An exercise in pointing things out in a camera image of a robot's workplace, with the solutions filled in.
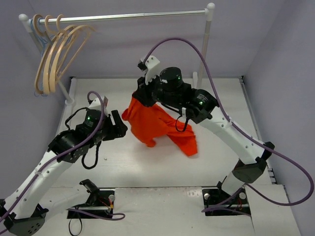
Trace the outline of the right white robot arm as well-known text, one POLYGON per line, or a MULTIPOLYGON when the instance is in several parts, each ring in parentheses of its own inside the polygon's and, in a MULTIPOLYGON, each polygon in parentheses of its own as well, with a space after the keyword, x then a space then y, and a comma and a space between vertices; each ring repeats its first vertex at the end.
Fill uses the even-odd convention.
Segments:
POLYGON ((222 202, 230 202, 239 188, 254 183, 264 173, 271 156, 267 148, 275 147, 271 142, 263 143, 248 134, 242 135, 223 115, 218 100, 208 91, 185 83, 179 68, 168 67, 160 73, 144 66, 140 69, 145 75, 137 81, 134 98, 146 107, 161 103, 186 121, 192 120, 211 131, 237 154, 239 160, 234 169, 218 183, 218 197, 222 202))

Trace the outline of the orange t shirt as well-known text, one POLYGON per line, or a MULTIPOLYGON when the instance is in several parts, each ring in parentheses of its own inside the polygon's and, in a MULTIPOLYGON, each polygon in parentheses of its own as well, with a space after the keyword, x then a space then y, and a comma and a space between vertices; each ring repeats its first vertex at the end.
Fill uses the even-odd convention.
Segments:
POLYGON ((168 136, 186 156, 198 153, 192 127, 174 119, 157 104, 145 107, 132 98, 122 113, 122 119, 130 124, 131 133, 147 147, 153 148, 156 145, 155 138, 168 136))

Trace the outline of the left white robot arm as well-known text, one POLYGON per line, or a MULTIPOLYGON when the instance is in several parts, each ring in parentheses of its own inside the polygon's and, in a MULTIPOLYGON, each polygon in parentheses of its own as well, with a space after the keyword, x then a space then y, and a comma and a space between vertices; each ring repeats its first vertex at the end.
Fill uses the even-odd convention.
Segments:
POLYGON ((10 233, 32 236, 54 215, 79 205, 92 207, 98 203, 100 189, 89 179, 58 196, 44 197, 59 176, 86 157, 89 149, 126 135, 127 126, 117 110, 103 116, 99 110, 85 110, 84 122, 58 134, 23 184, 0 201, 0 220, 10 233))

